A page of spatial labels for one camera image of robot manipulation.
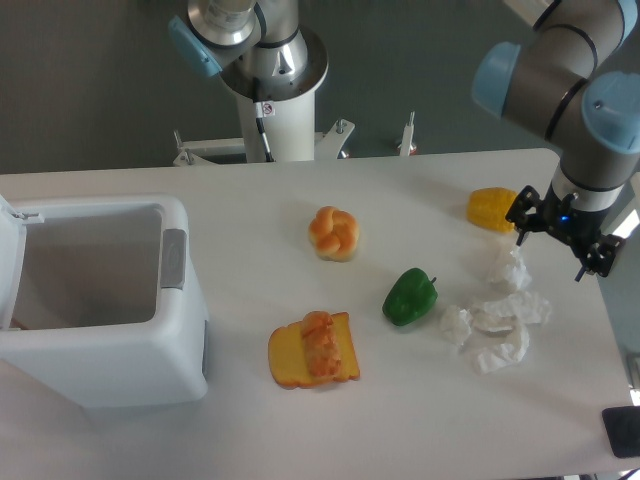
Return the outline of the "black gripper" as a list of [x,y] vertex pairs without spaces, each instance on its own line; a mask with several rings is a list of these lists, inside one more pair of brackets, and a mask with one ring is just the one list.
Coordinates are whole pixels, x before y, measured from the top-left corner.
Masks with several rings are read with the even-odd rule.
[[626,240],[614,234],[601,234],[608,208],[583,211],[574,206],[576,202],[576,199],[561,199],[552,187],[541,200],[539,193],[527,185],[515,197],[505,220],[517,233],[517,245],[522,245],[530,233],[539,232],[545,232],[567,245],[581,265],[576,282],[580,282],[584,275],[606,278]]

